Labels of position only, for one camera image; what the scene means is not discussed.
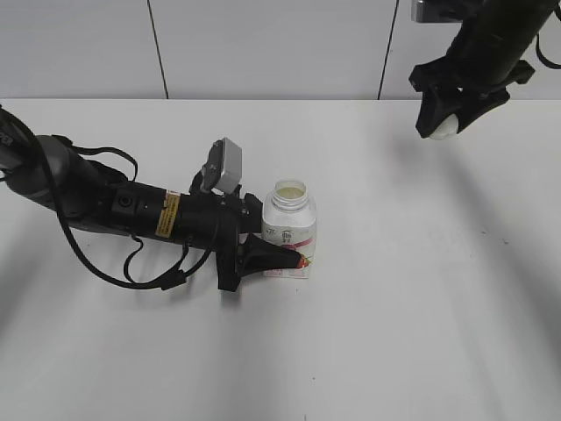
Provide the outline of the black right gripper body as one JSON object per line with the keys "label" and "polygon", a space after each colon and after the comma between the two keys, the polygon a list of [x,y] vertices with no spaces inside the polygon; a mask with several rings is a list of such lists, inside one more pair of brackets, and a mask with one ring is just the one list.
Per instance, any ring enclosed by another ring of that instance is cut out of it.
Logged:
{"label": "black right gripper body", "polygon": [[480,98],[505,96],[512,84],[526,84],[534,75],[534,68],[524,60],[515,61],[453,61],[437,59],[416,65],[409,82],[417,92],[443,93],[457,90]]}

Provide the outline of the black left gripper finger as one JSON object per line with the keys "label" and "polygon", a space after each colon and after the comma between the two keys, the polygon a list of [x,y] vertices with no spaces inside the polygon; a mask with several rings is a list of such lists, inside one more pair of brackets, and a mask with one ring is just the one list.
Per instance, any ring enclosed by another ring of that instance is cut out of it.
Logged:
{"label": "black left gripper finger", "polygon": [[276,246],[250,233],[238,247],[238,276],[298,268],[301,261],[302,255],[297,251]]}
{"label": "black left gripper finger", "polygon": [[242,200],[241,232],[261,232],[263,203],[251,193]]}

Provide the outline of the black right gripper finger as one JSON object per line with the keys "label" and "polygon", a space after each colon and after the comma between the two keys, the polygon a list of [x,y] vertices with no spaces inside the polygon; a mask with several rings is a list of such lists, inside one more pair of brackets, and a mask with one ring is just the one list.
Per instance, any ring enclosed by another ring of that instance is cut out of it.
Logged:
{"label": "black right gripper finger", "polygon": [[449,115],[460,107],[458,89],[431,86],[423,92],[421,108],[415,128],[423,139],[427,139]]}
{"label": "black right gripper finger", "polygon": [[509,99],[510,95],[505,89],[488,94],[467,92],[463,96],[461,107],[455,112],[458,119],[458,131],[462,132],[475,120],[502,106]]}

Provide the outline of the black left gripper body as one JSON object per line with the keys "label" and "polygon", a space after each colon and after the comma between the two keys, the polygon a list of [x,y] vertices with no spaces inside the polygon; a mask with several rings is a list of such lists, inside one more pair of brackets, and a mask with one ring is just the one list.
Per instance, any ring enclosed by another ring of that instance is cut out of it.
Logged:
{"label": "black left gripper body", "polygon": [[202,250],[202,256],[186,272],[194,275],[214,254],[218,288],[235,292],[241,282],[238,269],[238,236],[249,216],[237,186],[230,194],[182,195],[177,217],[177,235],[186,249]]}

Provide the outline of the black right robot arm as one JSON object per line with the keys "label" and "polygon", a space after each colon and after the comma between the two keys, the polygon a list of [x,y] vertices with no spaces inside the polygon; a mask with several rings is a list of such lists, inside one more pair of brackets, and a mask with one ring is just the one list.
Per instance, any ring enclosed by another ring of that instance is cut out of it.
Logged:
{"label": "black right robot arm", "polygon": [[558,10],[558,1],[483,1],[465,16],[446,54],[409,76],[422,94],[419,135],[425,139],[446,126],[460,133],[505,104],[507,86],[525,84],[535,73],[522,56]]}

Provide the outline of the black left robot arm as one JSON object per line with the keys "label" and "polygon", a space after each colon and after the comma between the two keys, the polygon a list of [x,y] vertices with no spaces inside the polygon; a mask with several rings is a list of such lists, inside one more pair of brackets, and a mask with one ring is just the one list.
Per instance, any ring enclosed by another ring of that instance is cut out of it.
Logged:
{"label": "black left robot arm", "polygon": [[230,139],[213,143],[186,194],[140,183],[97,161],[99,153],[60,135],[36,135],[8,111],[1,114],[3,181],[56,213],[79,260],[85,254],[74,230],[175,243],[184,253],[201,249],[215,258],[224,291],[235,291],[247,275],[306,265],[294,248],[261,238],[263,204],[241,192],[242,152]]}

